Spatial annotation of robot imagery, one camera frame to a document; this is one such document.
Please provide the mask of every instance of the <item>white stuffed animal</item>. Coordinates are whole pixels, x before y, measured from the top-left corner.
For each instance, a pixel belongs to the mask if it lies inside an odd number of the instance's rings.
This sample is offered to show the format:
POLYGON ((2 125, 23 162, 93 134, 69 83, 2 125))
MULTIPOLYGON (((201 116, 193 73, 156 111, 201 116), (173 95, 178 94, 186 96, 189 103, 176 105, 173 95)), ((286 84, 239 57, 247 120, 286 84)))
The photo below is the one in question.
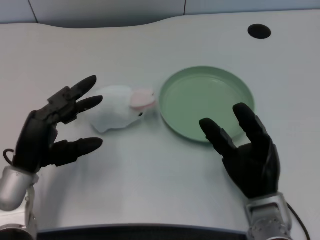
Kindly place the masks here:
POLYGON ((103 96, 98 106, 86 112, 89 122, 99 133, 127 127, 139 120, 156 102, 152 89, 132 90, 122 85, 103 87, 92 94, 103 96))

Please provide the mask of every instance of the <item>green plate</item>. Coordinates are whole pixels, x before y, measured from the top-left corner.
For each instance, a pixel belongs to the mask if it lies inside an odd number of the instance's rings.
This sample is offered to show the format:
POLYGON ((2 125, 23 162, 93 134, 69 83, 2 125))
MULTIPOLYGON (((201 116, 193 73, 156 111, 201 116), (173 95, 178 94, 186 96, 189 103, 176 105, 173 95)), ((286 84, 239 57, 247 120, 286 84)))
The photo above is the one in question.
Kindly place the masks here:
POLYGON ((230 72, 197 66, 184 69, 168 79, 159 95, 162 117, 178 134, 208 142, 199 120, 210 118, 231 138, 243 131, 232 107, 247 104, 255 110, 254 98, 243 81, 230 72))

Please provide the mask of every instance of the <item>pink ear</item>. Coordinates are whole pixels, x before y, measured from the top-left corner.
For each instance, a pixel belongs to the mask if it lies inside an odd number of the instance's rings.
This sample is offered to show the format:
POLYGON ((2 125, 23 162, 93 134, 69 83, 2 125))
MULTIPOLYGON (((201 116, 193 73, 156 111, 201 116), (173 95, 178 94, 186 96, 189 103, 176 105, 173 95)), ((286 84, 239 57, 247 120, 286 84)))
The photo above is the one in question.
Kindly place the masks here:
POLYGON ((143 109, 152 106, 155 102, 154 91, 151 89, 138 89, 131 96, 130 106, 133 109, 143 109))

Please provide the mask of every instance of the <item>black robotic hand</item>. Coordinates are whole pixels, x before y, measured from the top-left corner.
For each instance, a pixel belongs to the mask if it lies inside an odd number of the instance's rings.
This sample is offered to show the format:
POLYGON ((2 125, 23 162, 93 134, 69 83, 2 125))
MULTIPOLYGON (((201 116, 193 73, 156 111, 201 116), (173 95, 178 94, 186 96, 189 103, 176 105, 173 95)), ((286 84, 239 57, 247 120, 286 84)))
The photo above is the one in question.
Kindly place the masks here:
POLYGON ((41 167, 56 165, 57 167, 73 163, 78 157, 98 149, 103 140, 97 137, 80 139, 75 142, 63 140, 54 143, 58 131, 56 126, 62 122, 68 124, 77 115, 92 109, 103 100, 102 96, 93 96, 76 102, 86 94, 97 82, 97 77, 90 76, 72 88, 65 87, 48 99, 49 104, 40 110, 32 111, 21 131, 12 162, 8 160, 7 149, 3 152, 7 162, 12 166, 36 173, 41 167))
POLYGON ((251 143, 236 148, 225 130, 209 118, 199 122, 206 138, 223 156, 227 173, 247 198, 277 193, 280 161, 276 145, 246 104, 234 105, 233 112, 251 143))

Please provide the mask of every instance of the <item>robot finger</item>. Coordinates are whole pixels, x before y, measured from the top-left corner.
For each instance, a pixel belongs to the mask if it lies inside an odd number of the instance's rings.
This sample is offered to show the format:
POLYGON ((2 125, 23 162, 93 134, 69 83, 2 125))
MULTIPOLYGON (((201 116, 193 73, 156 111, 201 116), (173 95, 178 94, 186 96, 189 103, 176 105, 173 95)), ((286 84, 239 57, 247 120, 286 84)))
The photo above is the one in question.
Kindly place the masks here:
POLYGON ((78 113, 83 113, 89 109, 98 106, 104 98, 102 96, 93 96, 77 102, 78 113))
POLYGON ((210 118, 200 120, 199 124, 206 139, 212 143, 214 149, 224 158, 232 155, 237 150, 226 131, 210 118))
POLYGON ((81 138, 74 142, 68 142, 67 140, 56 142, 50 149, 47 159, 41 163, 41 167, 48 165, 59 167, 74 163, 79 157, 100 148, 102 143, 103 140, 98 137, 81 138))
POLYGON ((83 95, 85 95, 87 92, 89 92, 90 89, 92 89, 93 86, 96 84, 96 82, 97 82, 97 76, 93 75, 93 76, 87 77, 86 79, 84 79, 84 80, 80 81, 79 83, 77 83, 76 85, 74 85, 71 88, 71 92, 77 93, 74 100, 78 100, 83 95))
POLYGON ((233 106, 233 112, 239 121, 240 127, 246 133, 253 146, 268 148, 271 138, 259 117, 244 103, 233 106))

